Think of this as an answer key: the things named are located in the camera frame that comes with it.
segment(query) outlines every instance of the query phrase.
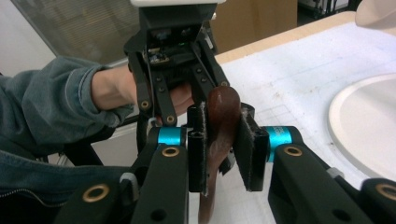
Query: blue tape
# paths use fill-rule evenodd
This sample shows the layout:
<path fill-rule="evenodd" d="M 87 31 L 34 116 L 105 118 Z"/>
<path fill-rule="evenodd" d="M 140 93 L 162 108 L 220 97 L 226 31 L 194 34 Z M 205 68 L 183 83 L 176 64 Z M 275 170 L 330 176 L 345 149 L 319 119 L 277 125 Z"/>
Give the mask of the blue tape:
<path fill-rule="evenodd" d="M 158 143 L 166 145 L 177 145 L 181 144 L 181 128 L 177 127 L 161 127 L 158 134 Z"/>
<path fill-rule="evenodd" d="M 275 149 L 280 145 L 292 143 L 292 139 L 287 127 L 267 126 L 265 129 L 270 135 L 271 152 L 268 161 L 273 162 Z"/>

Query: window screen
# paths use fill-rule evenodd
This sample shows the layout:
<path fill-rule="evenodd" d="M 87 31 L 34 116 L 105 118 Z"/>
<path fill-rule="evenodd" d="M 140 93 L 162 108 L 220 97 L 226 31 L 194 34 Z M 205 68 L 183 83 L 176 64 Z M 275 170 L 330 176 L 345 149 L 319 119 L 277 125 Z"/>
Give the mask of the window screen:
<path fill-rule="evenodd" d="M 55 55 L 114 63 L 126 57 L 123 45 L 139 29 L 138 10 L 129 0 L 12 2 Z"/>

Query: brown object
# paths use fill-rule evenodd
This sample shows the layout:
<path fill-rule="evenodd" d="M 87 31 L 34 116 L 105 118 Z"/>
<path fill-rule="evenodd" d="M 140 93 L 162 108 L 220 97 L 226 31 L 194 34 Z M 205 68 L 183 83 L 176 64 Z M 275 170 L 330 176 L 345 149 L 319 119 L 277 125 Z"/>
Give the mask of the brown object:
<path fill-rule="evenodd" d="M 218 53 L 297 27 L 297 0 L 227 0 L 210 22 Z"/>
<path fill-rule="evenodd" d="M 201 194 L 198 222 L 208 223 L 212 217 L 216 178 L 219 166 L 233 146 L 241 116 L 239 95 L 231 87 L 216 87 L 208 96 L 207 116 L 209 126 L 209 150 L 207 152 L 207 196 Z"/>

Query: brown wooden spoon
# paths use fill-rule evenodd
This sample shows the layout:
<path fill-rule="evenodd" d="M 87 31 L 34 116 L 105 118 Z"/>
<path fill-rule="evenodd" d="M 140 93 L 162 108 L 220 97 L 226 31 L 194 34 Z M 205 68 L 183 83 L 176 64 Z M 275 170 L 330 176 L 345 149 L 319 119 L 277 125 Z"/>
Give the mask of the brown wooden spoon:
<path fill-rule="evenodd" d="M 198 222 L 208 223 L 213 214 L 219 166 L 233 146 L 241 116 L 239 95 L 231 87 L 216 87 L 207 99 L 208 143 L 207 196 L 201 194 Z"/>

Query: gray sleeve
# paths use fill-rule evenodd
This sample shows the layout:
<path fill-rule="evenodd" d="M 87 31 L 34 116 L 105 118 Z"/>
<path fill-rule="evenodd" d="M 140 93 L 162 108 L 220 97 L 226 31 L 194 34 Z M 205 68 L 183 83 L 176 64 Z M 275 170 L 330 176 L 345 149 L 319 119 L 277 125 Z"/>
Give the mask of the gray sleeve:
<path fill-rule="evenodd" d="M 133 112 L 132 105 L 100 111 L 92 102 L 92 77 L 103 69 L 97 63 L 59 57 L 42 70 L 0 77 L 0 134 L 26 149 L 53 150 L 98 133 L 105 125 L 119 125 Z"/>

